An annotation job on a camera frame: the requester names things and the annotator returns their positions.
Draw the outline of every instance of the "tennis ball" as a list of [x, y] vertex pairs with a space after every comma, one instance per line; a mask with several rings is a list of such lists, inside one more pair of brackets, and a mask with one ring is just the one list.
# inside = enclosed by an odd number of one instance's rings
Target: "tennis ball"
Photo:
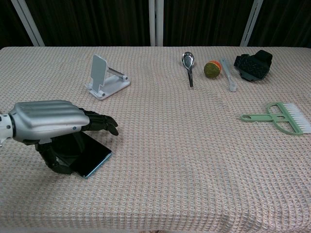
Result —
[[210, 79], [215, 79], [220, 74], [221, 70], [222, 66], [217, 61], [207, 62], [206, 65], [204, 66], [205, 76]]

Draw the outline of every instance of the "black phone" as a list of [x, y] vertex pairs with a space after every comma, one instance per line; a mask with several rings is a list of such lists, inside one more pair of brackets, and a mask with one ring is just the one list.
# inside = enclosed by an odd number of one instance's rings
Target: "black phone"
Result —
[[112, 154], [110, 149], [84, 132], [59, 136], [52, 141], [52, 147], [61, 161], [84, 178], [95, 172]]

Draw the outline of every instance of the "silver robotic hand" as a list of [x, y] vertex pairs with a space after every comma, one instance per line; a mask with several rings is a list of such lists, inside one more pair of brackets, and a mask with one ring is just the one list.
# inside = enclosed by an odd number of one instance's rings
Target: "silver robotic hand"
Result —
[[117, 126], [112, 117], [86, 111], [69, 101], [20, 102], [8, 114], [0, 115], [0, 147], [9, 138], [35, 145], [49, 168], [70, 174], [67, 166], [57, 162], [53, 141], [79, 131], [107, 130], [118, 135]]

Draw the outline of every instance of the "brush bristles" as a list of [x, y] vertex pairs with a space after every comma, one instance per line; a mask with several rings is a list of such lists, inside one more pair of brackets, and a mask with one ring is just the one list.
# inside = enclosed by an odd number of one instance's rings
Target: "brush bristles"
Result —
[[293, 103], [283, 104], [286, 110], [291, 114], [303, 133], [311, 133], [311, 124], [305, 119], [302, 112]]

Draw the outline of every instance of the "cleaning brush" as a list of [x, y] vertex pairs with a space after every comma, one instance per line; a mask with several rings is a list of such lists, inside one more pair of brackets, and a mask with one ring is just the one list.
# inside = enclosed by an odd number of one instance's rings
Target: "cleaning brush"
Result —
[[[271, 107], [279, 107], [281, 113], [272, 113]], [[269, 121], [284, 133], [291, 135], [302, 135], [304, 133], [311, 133], [311, 124], [303, 116], [302, 112], [293, 103], [270, 103], [267, 105], [267, 114], [244, 114], [241, 120], [245, 122], [254, 121]], [[288, 122], [293, 128], [293, 132], [281, 127], [278, 123]]]

